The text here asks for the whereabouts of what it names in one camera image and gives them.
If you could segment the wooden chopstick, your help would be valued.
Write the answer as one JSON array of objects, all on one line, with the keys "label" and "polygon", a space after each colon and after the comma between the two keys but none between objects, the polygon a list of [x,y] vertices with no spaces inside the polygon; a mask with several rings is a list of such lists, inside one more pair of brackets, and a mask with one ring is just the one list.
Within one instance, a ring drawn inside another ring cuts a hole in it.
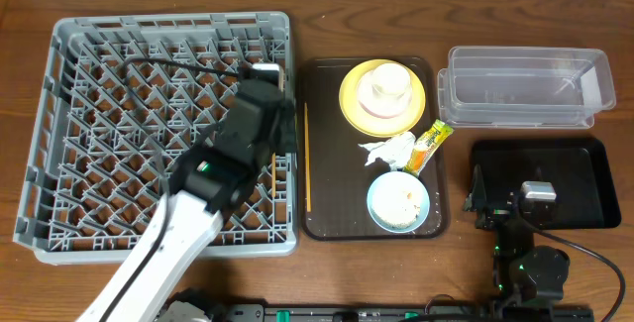
[{"label": "wooden chopstick", "polygon": [[276,154],[273,153],[271,155],[271,164],[270,164],[270,174],[271,174],[271,199],[274,203],[276,198]]},{"label": "wooden chopstick", "polygon": [[308,116],[308,106],[306,102],[304,102],[303,109],[304,109],[303,119],[304,119],[304,165],[305,165],[306,213],[311,213],[312,201],[311,201],[309,116]]}]

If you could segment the pink bowl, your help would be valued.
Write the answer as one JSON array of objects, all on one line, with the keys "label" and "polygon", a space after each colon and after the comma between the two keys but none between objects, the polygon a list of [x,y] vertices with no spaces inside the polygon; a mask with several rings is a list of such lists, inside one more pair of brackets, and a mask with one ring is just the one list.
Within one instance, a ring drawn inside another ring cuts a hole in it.
[{"label": "pink bowl", "polygon": [[373,69],[364,74],[358,83],[358,102],[367,112],[378,118],[389,119],[401,115],[411,101],[412,84],[411,89],[398,99],[379,97],[372,91],[372,71]]}]

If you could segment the white cup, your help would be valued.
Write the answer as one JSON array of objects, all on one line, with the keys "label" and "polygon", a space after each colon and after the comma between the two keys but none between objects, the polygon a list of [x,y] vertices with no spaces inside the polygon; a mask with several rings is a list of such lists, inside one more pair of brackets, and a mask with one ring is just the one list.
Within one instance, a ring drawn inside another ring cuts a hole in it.
[{"label": "white cup", "polygon": [[398,99],[411,89],[409,72],[394,62],[381,64],[374,69],[370,83],[377,96],[388,99]]}]

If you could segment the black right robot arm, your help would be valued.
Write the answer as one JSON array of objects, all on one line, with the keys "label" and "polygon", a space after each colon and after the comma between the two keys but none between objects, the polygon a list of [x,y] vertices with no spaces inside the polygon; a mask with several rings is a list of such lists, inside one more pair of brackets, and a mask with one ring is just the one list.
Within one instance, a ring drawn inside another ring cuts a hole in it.
[{"label": "black right robot arm", "polygon": [[564,297],[570,258],[556,248],[537,246],[537,229],[528,220],[551,215],[556,192],[543,181],[525,181],[502,203],[489,199],[481,167],[474,167],[464,209],[476,214],[475,226],[495,234],[493,282],[499,295],[488,315],[507,321],[553,321],[553,304]]}]

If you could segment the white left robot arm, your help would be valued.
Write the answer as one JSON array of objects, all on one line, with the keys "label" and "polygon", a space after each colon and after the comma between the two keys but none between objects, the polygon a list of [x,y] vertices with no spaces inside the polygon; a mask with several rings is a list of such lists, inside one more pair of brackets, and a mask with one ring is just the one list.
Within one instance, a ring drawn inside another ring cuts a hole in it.
[{"label": "white left robot arm", "polygon": [[154,320],[225,214],[253,194],[293,114],[281,85],[243,80],[212,144],[197,143],[175,161],[150,225],[80,320]]}]

